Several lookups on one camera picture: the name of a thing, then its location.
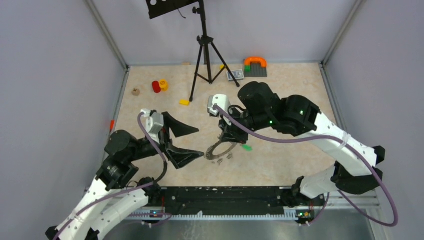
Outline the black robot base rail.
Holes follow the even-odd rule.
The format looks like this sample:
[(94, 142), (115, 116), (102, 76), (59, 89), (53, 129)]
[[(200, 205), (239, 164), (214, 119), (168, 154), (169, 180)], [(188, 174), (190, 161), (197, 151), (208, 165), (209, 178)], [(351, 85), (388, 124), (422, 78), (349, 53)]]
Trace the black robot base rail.
[(141, 217), (172, 220), (288, 220), (310, 223), (325, 207), (321, 194), (310, 199), (285, 186), (180, 186), (154, 183), (144, 189)]

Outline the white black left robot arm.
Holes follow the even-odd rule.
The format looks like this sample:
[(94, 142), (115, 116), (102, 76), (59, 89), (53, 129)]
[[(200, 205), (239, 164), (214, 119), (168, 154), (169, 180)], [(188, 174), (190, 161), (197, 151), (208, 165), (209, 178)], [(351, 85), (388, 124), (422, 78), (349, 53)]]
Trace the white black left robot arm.
[(160, 156), (163, 163), (160, 177), (163, 178), (169, 164), (180, 169), (204, 155), (201, 151), (173, 145), (173, 137), (188, 136), (199, 130), (176, 120), (168, 112), (142, 109), (137, 123), (144, 137), (138, 139), (125, 130), (111, 134), (104, 148), (107, 158), (89, 189), (66, 220), (46, 231), (48, 239), (103, 240), (135, 210), (146, 205), (156, 206), (161, 198), (156, 190), (158, 178), (147, 177), (136, 187), (128, 188), (139, 171), (135, 161)]

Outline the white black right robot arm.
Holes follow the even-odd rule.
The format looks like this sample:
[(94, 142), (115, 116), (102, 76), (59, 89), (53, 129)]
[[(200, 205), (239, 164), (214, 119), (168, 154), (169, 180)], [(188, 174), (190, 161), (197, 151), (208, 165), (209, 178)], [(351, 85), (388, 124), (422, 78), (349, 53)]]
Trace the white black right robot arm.
[(385, 159), (385, 149), (357, 141), (308, 98), (281, 98), (268, 84), (257, 81), (243, 86), (237, 96), (243, 108), (231, 105), (225, 94), (208, 99), (209, 115), (220, 118), (223, 142), (245, 144), (259, 130), (272, 128), (291, 135), (292, 143), (312, 143), (335, 160), (328, 169), (297, 179), (291, 189), (297, 205), (307, 206), (325, 193), (362, 195), (380, 186), (383, 173), (377, 165)]

